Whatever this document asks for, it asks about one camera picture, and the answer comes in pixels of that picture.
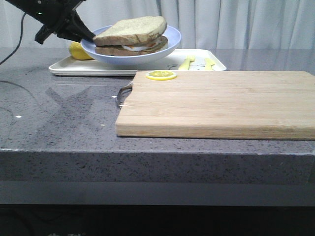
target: light blue plate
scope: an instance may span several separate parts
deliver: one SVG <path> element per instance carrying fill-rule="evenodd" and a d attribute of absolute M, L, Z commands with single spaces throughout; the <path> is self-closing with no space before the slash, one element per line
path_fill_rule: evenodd
<path fill-rule="evenodd" d="M 111 26 L 106 26 L 94 31 L 95 35 L 98 35 L 110 28 Z M 85 39 L 81 40 L 81 45 L 85 52 L 89 54 L 95 60 L 108 63 L 108 64 L 116 64 L 116 65 L 137 65 L 144 64 L 148 62 L 152 62 L 155 60 L 162 59 L 167 55 L 171 54 L 179 45 L 182 40 L 181 33 L 175 29 L 174 27 L 167 26 L 166 31 L 163 34 L 168 39 L 168 46 L 166 49 L 151 53 L 147 55 L 140 56 L 131 56 L 131 57 L 117 57 L 117 56 L 106 56 L 102 54 L 98 54 L 95 52 L 95 44 L 93 42 L 89 42 Z"/>

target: white tray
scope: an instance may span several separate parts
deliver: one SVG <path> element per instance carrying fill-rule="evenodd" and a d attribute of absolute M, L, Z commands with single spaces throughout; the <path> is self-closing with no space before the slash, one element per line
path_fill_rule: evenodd
<path fill-rule="evenodd" d="M 69 56 L 51 65 L 49 70 L 60 76 L 132 76 L 138 70 L 177 70 L 187 55 L 195 55 L 195 61 L 190 63 L 189 70 L 204 70 L 205 58 L 211 58 L 215 62 L 214 71 L 226 70 L 210 51 L 203 49 L 176 49 L 163 59 L 140 65 L 112 65 L 97 60 L 76 60 Z"/>

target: granite countertop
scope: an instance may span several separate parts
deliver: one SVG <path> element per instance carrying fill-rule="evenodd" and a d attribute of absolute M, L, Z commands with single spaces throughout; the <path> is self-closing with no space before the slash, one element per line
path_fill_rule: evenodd
<path fill-rule="evenodd" d="M 228 70 L 315 75 L 314 50 L 212 53 Z M 114 96 L 132 77 L 53 75 L 48 67 L 67 56 L 66 49 L 21 48 L 0 66 L 1 181 L 315 182 L 315 141 L 117 137 Z"/>

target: wooden cutting board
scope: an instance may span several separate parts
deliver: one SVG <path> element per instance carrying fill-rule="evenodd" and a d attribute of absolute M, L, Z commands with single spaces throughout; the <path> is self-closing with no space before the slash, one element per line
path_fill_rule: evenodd
<path fill-rule="evenodd" d="M 136 73 L 116 121 L 119 136 L 315 139 L 315 76 L 304 71 Z"/>

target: lemon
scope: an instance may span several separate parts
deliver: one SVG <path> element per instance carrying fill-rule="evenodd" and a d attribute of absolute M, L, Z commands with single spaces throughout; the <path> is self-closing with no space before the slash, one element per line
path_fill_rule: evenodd
<path fill-rule="evenodd" d="M 154 70 L 146 73 L 146 77 L 150 80 L 172 80 L 177 74 L 170 70 Z"/>
<path fill-rule="evenodd" d="M 69 52 L 77 60 L 90 60 L 90 57 L 82 48 L 81 43 L 72 42 L 69 46 Z"/>

